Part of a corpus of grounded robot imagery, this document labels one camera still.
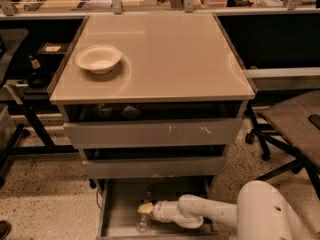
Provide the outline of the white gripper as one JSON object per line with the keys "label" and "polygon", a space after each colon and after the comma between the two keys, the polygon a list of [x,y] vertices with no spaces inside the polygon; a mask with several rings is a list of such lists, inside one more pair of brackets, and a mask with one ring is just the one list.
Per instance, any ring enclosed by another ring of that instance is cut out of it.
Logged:
{"label": "white gripper", "polygon": [[156,221],[162,223],[177,223],[181,219],[177,201],[158,201],[154,206],[152,203],[141,204],[138,213],[153,216]]}

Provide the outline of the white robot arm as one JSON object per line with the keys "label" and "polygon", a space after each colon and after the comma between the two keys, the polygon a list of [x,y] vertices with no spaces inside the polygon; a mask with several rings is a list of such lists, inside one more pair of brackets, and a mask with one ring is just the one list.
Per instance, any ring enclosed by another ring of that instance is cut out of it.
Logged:
{"label": "white robot arm", "polygon": [[141,204],[140,215],[187,229],[205,218],[237,229],[238,240],[300,240],[302,224],[294,209],[272,185],[254,180],[240,190],[235,204],[182,195],[177,201]]}

